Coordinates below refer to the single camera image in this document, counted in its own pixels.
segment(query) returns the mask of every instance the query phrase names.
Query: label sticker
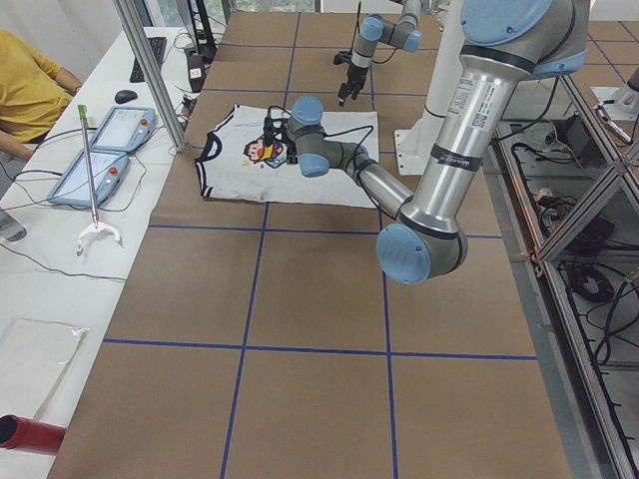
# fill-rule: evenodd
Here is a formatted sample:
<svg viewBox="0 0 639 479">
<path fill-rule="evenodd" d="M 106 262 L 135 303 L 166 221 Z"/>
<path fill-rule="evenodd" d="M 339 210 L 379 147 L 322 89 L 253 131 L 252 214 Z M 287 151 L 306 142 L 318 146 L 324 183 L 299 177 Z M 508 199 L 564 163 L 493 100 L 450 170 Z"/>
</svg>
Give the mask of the label sticker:
<svg viewBox="0 0 639 479">
<path fill-rule="evenodd" d="M 450 102 L 450 106 L 448 107 L 448 115 L 458 117 L 465 111 L 473 87 L 474 82 L 471 79 L 463 77 L 459 79 L 459 84 L 452 97 L 452 102 Z"/>
<path fill-rule="evenodd" d="M 468 172 L 478 172 L 481 168 L 481 158 L 467 157 L 454 153 L 450 150 L 442 148 L 438 144 L 434 144 L 430 150 L 430 155 L 437 160 L 440 165 L 448 167 L 460 168 Z"/>
<path fill-rule="evenodd" d="M 462 77 L 448 107 L 448 116 L 466 116 L 471 128 L 486 131 L 499 111 L 504 89 L 503 85 Z"/>
</svg>

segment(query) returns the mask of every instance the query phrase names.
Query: white desk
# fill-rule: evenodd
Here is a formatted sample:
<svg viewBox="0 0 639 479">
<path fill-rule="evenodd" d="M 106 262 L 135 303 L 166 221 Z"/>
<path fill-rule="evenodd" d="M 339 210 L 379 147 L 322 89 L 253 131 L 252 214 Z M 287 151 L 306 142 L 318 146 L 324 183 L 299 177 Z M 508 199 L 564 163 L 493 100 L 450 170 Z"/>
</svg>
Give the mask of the white desk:
<svg viewBox="0 0 639 479">
<path fill-rule="evenodd" d="M 147 30 L 148 36 L 168 37 L 162 74 L 176 107 L 183 96 L 180 89 L 190 89 L 185 55 L 173 46 L 179 32 L 178 28 Z M 176 42 L 178 47 L 184 43 L 184 37 Z M 133 53 L 122 33 L 55 125 L 51 135 L 80 127 L 78 104 L 87 105 L 89 124 L 97 127 L 114 105 L 113 98 L 118 90 L 129 89 L 138 93 L 139 98 L 127 105 L 154 107 L 146 83 L 129 83 L 132 65 Z M 161 125 L 162 120 L 159 119 L 158 126 Z M 82 137 L 79 133 L 46 142 L 29 161 L 25 171 L 52 170 L 62 173 L 81 149 Z M 117 245 L 113 237 L 91 237 L 85 242 L 85 253 L 76 256 L 78 235 L 91 223 L 90 211 L 45 205 L 10 210 L 11 215 L 26 227 L 27 236 L 15 243 L 4 244 L 31 255 L 49 267 L 68 272 L 127 277 L 142 242 L 149 215 L 169 172 L 173 153 L 166 130 L 159 130 L 138 153 L 147 173 L 131 205 L 122 213 L 101 212 L 100 219 L 122 234 L 124 247 Z M 123 208 L 131 199 L 143 172 L 144 168 L 132 158 L 116 193 L 102 207 L 110 210 Z M 57 177 L 34 173 L 22 175 L 19 180 L 33 199 L 40 201 L 46 198 Z M 0 207 L 10 209 L 30 203 L 25 192 L 13 185 L 0 202 Z M 48 272 L 27 258 L 0 249 L 0 336 L 13 318 L 64 322 L 90 329 L 40 420 L 68 425 L 123 286 L 121 281 L 67 277 Z M 12 411 L 0 411 L 0 415 L 10 413 Z M 44 479 L 52 463 L 53 458 L 49 456 L 0 450 L 0 479 Z"/>
</svg>

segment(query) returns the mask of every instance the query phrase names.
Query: red tube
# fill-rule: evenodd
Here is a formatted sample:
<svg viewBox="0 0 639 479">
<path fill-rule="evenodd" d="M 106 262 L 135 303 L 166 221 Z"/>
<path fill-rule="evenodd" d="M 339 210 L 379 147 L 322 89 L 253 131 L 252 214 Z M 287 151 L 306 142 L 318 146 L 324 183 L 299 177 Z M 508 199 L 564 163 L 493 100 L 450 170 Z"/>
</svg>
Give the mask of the red tube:
<svg viewBox="0 0 639 479">
<path fill-rule="evenodd" d="M 67 429 L 25 417 L 0 418 L 0 447 L 55 456 Z"/>
</svg>

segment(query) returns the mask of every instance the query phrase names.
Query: cartoon print on shirt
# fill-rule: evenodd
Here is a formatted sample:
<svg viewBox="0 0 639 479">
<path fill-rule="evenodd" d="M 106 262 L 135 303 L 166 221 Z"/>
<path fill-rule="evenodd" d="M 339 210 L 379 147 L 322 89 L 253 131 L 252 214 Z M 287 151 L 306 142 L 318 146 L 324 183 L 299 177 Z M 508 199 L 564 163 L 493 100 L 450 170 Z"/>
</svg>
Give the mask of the cartoon print on shirt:
<svg viewBox="0 0 639 479">
<path fill-rule="evenodd" d="M 248 161 L 242 162 L 245 167 L 263 163 L 271 168 L 278 168 L 287 162 L 287 147 L 278 141 L 265 147 L 264 136 L 261 136 L 244 147 L 244 155 L 249 157 Z"/>
</svg>

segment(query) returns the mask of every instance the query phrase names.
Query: keyboard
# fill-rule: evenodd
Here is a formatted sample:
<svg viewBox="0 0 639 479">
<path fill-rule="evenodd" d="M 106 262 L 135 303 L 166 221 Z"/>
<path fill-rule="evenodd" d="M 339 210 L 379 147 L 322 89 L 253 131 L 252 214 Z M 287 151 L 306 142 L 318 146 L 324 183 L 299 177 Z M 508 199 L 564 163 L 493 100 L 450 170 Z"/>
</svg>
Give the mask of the keyboard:
<svg viewBox="0 0 639 479">
<path fill-rule="evenodd" d="M 166 37 L 151 37 L 149 38 L 149 45 L 151 45 L 151 51 L 153 56 L 158 62 L 158 68 L 162 68 L 162 62 L 164 61 L 164 52 L 167 50 L 167 38 Z M 131 83 L 144 82 L 144 73 L 140 62 L 136 59 L 133 62 L 133 70 L 131 71 L 131 77 L 129 78 Z"/>
</svg>

